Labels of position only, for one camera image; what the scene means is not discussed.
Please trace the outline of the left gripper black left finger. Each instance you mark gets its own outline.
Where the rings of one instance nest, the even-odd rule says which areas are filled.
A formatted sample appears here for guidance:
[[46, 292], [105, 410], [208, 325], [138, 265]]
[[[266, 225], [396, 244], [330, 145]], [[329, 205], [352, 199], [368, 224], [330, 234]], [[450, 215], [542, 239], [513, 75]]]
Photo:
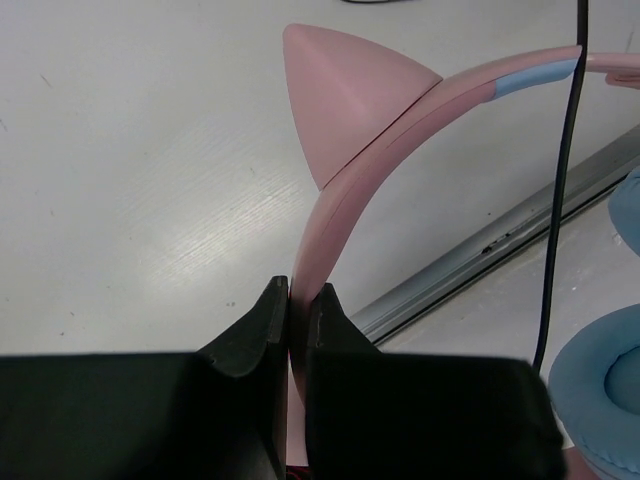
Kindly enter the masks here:
[[5, 356], [5, 479], [281, 479], [288, 282], [193, 352]]

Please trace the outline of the pink blue cat-ear headphones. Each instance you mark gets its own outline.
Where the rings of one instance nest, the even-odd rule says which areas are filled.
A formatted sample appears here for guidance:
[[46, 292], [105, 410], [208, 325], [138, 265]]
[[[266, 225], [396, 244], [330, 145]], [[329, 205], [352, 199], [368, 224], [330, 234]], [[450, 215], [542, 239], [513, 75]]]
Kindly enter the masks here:
[[312, 301], [386, 178], [438, 131], [479, 104], [562, 80], [579, 62], [610, 85], [637, 88], [639, 58], [565, 46], [522, 53], [443, 78], [369, 40], [311, 25], [283, 33], [289, 100], [319, 190], [290, 288], [287, 462], [307, 462], [305, 343]]

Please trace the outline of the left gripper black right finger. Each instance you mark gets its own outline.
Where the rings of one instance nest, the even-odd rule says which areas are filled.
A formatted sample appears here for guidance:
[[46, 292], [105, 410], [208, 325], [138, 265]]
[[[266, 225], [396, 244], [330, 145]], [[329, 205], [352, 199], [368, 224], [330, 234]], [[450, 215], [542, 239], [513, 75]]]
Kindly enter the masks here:
[[306, 449], [316, 479], [563, 479], [563, 438], [526, 361], [378, 350], [332, 285], [312, 307]]

